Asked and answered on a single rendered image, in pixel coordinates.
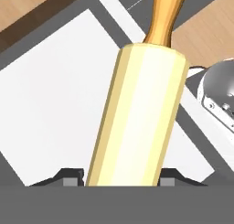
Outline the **white drawer with grey rim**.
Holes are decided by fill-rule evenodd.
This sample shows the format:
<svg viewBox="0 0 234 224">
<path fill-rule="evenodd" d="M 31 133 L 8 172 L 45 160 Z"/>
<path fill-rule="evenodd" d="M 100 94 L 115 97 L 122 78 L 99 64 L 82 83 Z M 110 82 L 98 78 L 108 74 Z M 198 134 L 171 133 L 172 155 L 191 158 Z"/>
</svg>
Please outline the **white drawer with grey rim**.
<svg viewBox="0 0 234 224">
<path fill-rule="evenodd" d="M 119 48 L 153 0 L 74 0 L 0 50 L 0 152 L 26 186 L 87 168 Z"/>
</svg>

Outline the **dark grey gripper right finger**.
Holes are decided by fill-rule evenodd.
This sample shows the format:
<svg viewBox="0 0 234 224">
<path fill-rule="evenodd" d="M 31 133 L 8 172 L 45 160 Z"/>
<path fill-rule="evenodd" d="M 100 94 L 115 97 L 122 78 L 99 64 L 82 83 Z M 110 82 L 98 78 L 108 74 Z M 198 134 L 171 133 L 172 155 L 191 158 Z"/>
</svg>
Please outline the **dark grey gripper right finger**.
<svg viewBox="0 0 234 224">
<path fill-rule="evenodd" d="M 192 187 L 203 187 L 204 184 L 184 177 L 175 168 L 163 168 L 158 180 L 158 186 L 160 187 L 181 187 L 181 186 L 192 186 Z"/>
</svg>

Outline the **cream rolling pin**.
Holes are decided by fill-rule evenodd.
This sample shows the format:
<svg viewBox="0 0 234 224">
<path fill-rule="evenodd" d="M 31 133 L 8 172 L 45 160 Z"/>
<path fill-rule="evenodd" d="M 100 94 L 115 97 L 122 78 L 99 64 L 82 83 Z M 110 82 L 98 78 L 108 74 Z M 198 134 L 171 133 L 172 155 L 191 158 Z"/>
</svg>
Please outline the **cream rolling pin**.
<svg viewBox="0 0 234 224">
<path fill-rule="evenodd" d="M 154 0 L 144 41 L 120 49 L 87 186 L 157 184 L 189 69 L 171 48 L 184 1 Z"/>
</svg>

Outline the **silver round metal object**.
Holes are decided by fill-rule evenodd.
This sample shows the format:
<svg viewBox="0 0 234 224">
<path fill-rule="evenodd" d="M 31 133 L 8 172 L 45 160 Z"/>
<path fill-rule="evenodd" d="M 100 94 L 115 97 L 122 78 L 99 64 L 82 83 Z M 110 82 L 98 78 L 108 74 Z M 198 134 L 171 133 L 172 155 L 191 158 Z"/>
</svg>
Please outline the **silver round metal object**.
<svg viewBox="0 0 234 224">
<path fill-rule="evenodd" d="M 225 59 L 207 69 L 198 85 L 197 100 L 234 133 L 234 59 Z"/>
</svg>

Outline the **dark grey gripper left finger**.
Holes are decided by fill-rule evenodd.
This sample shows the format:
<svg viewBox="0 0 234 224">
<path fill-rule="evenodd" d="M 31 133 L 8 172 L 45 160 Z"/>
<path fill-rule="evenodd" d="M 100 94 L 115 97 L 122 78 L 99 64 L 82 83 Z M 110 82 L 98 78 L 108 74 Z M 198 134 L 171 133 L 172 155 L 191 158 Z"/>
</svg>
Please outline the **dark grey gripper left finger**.
<svg viewBox="0 0 234 224">
<path fill-rule="evenodd" d="M 83 187 L 83 168 L 61 168 L 53 177 L 34 184 L 34 187 Z"/>
</svg>

